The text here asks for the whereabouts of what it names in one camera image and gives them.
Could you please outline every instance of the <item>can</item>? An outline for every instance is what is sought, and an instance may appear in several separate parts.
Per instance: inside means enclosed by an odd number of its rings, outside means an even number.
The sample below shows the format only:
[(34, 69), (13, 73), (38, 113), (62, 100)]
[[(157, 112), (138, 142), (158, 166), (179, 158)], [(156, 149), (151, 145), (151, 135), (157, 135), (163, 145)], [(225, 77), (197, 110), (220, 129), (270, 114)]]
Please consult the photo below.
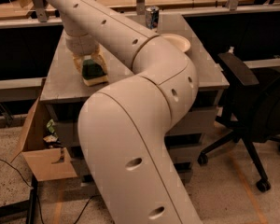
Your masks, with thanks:
[(149, 29), (154, 29), (158, 27), (159, 10), (160, 9), (157, 6), (146, 8), (146, 22), (147, 22), (147, 27)]

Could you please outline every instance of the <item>black and yellow object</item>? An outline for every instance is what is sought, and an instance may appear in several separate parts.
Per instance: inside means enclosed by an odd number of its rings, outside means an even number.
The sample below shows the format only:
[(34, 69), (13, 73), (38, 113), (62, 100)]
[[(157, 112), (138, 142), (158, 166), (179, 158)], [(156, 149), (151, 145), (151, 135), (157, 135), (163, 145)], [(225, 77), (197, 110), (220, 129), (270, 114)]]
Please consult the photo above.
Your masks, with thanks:
[(108, 81), (107, 74), (102, 66), (93, 59), (83, 61), (82, 76), (87, 86), (93, 86)]

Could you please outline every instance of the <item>gray tabletop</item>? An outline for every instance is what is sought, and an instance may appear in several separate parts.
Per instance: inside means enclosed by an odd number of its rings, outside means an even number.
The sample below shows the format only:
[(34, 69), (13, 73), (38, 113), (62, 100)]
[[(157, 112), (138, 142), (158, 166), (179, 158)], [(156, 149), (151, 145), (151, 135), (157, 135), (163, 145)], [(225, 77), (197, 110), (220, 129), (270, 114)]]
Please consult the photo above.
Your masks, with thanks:
[[(131, 19), (145, 24), (144, 16), (133, 16)], [(220, 90), (229, 86), (219, 65), (213, 61), (199, 38), (181, 15), (160, 15), (158, 33), (182, 35), (189, 40), (191, 48), (187, 55), (197, 68), (200, 91)], [(133, 75), (115, 56), (104, 48), (102, 50), (108, 69), (109, 83)], [(74, 66), (71, 52), (66, 48), (63, 34), (56, 49), (40, 100), (46, 104), (85, 101), (106, 85), (108, 83), (92, 87), (84, 85), (82, 76)]]

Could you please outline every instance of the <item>chair armrest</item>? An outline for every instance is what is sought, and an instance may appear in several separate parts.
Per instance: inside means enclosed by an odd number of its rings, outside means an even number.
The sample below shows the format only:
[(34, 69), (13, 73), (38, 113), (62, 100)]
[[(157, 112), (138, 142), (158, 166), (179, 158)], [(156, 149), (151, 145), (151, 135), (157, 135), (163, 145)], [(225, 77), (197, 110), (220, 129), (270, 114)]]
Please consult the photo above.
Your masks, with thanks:
[(218, 54), (220, 65), (226, 73), (226, 79), (229, 82), (239, 81), (243, 86), (258, 85), (259, 81), (253, 72), (238, 57), (232, 53)]

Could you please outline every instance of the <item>orange line on floor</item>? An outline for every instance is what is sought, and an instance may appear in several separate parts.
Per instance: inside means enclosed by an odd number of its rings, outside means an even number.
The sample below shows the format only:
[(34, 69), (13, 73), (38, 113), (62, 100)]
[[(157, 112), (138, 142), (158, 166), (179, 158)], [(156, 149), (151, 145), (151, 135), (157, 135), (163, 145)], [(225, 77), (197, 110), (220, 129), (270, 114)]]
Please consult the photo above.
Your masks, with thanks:
[(249, 184), (248, 182), (246, 181), (245, 179), (245, 176), (241, 170), (241, 168), (239, 167), (237, 161), (235, 160), (235, 158), (232, 156), (231, 154), (231, 150), (228, 149), (228, 155), (229, 157), (231, 158), (231, 161), (232, 161), (232, 164), (236, 170), (236, 173), (238, 174), (240, 180), (241, 180), (241, 183), (242, 185), (244, 186), (245, 188), (245, 192), (250, 200), (250, 202), (252, 203), (253, 207), (254, 207), (254, 210), (256, 211), (258, 217), (259, 217), (259, 221), (260, 221), (260, 224), (267, 224), (268, 223), (268, 220), (267, 218), (264, 216), (264, 214), (262, 213), (262, 211), (260, 210), (260, 207), (259, 207), (259, 203), (257, 202), (257, 200), (255, 199), (255, 196), (251, 190), (251, 188), (249, 187)]
[(58, 197), (54, 212), (54, 219), (53, 224), (60, 223), (60, 216), (63, 208), (63, 194), (64, 194), (64, 187), (65, 187), (65, 179), (61, 179), (58, 186)]

